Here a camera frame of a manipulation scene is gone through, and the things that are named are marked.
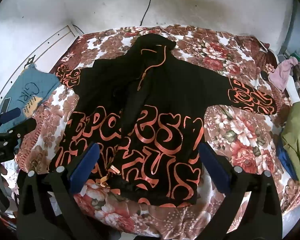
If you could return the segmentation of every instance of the metal bolt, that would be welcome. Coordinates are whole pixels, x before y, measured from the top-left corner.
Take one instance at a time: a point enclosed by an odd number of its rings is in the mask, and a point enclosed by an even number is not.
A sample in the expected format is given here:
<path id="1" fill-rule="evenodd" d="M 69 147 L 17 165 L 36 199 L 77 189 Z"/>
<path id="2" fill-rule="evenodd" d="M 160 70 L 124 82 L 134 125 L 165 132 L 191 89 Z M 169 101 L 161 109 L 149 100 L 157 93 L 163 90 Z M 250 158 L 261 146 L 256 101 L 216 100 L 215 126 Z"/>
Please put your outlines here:
<path id="1" fill-rule="evenodd" d="M 28 172 L 28 176 L 29 176 L 29 177 L 32 177 L 33 175 L 34 175 L 34 171 L 29 171 L 29 172 Z"/>
<path id="2" fill-rule="evenodd" d="M 270 171 L 265 171 L 265 175 L 266 175 L 267 177 L 271 177 Z"/>
<path id="3" fill-rule="evenodd" d="M 240 166 L 235 166 L 235 167 L 234 167 L 234 171 L 235 171 L 236 173 L 241 173 L 241 172 L 242 172 L 242 168 L 241 168 Z"/>
<path id="4" fill-rule="evenodd" d="M 64 170 L 65 170 L 64 166 L 59 166 L 59 167 L 56 169 L 56 171 L 57 171 L 58 173 L 61 173 L 61 172 L 63 172 Z"/>

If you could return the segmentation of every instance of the green cloth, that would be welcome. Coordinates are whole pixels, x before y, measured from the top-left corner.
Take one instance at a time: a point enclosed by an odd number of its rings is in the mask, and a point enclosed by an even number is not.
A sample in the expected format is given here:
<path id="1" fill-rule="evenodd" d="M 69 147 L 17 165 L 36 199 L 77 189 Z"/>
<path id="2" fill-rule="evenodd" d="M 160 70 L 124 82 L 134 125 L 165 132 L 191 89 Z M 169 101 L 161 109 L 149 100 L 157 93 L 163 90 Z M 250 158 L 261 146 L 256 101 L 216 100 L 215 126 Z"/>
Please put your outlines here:
<path id="1" fill-rule="evenodd" d="M 300 102 L 292 105 L 281 137 L 300 182 Z"/>

